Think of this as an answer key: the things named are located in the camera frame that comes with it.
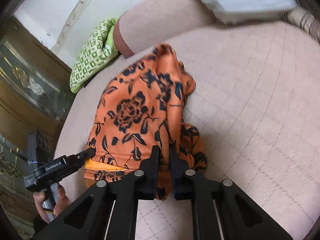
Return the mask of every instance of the white wall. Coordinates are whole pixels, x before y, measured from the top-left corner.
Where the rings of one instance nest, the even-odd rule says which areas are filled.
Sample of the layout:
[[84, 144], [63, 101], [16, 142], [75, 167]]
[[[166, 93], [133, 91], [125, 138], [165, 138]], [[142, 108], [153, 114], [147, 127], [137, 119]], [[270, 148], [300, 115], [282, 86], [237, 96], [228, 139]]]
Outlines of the white wall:
[[92, 30], [143, 0], [25, 0], [15, 17], [70, 68]]

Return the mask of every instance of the black metal frame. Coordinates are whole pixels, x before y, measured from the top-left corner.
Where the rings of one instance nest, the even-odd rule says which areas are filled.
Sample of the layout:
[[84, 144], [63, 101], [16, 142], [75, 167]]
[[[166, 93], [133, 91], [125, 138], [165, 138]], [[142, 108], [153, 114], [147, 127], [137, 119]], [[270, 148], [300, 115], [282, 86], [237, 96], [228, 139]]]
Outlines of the black metal frame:
[[[38, 167], [25, 178], [27, 188], [38, 191], [61, 181], [75, 172], [74, 167], [81, 166], [79, 163], [83, 165], [85, 159], [94, 155], [92, 150], [63, 156]], [[150, 158], [141, 161], [139, 170], [112, 183], [104, 180], [95, 183], [34, 239], [134, 240], [138, 200], [156, 197], [160, 155], [159, 147], [153, 146]], [[46, 169], [57, 162], [61, 164]], [[170, 147], [170, 171], [174, 198], [191, 200], [194, 240], [292, 240], [235, 183], [229, 179], [209, 180], [202, 173], [190, 170], [174, 146]]]

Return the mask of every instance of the decorative glass panel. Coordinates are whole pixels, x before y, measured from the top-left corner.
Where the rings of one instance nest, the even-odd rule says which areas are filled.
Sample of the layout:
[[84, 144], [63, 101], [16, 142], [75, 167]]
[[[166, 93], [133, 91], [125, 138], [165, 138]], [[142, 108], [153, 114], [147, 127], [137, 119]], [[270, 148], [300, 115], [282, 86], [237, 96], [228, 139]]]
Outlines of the decorative glass panel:
[[33, 236], [33, 224], [20, 217], [15, 201], [3, 192], [16, 196], [25, 204], [34, 205], [32, 193], [25, 188], [23, 179], [31, 172], [32, 166], [28, 165], [26, 154], [0, 135], [0, 204], [9, 221], [25, 240]]
[[28, 64], [6, 39], [0, 43], [0, 75], [21, 97], [54, 119], [60, 121], [68, 110], [72, 97]]

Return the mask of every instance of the gray handle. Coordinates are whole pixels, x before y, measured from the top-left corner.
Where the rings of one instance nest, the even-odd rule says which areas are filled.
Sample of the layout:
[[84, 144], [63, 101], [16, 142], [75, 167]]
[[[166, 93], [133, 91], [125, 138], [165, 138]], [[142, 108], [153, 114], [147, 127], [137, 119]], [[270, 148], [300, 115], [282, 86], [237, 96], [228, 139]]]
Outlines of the gray handle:
[[59, 200], [58, 188], [59, 184], [54, 183], [50, 187], [42, 190], [45, 192], [46, 197], [46, 200], [42, 202], [42, 207], [47, 213], [47, 217], [50, 222], [56, 218], [55, 214], [53, 213], [53, 208]]

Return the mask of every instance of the orange garment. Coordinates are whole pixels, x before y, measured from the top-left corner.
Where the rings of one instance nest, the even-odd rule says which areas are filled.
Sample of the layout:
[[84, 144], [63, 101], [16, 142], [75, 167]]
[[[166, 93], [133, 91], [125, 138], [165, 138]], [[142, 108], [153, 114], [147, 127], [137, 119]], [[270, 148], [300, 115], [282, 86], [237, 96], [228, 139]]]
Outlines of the orange garment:
[[183, 122], [182, 110], [196, 83], [178, 62], [170, 45], [124, 69], [110, 81], [100, 98], [86, 149], [96, 149], [85, 163], [88, 184], [108, 182], [139, 168], [153, 145], [161, 149], [158, 197], [171, 190], [169, 146], [196, 171], [207, 166], [199, 131]]

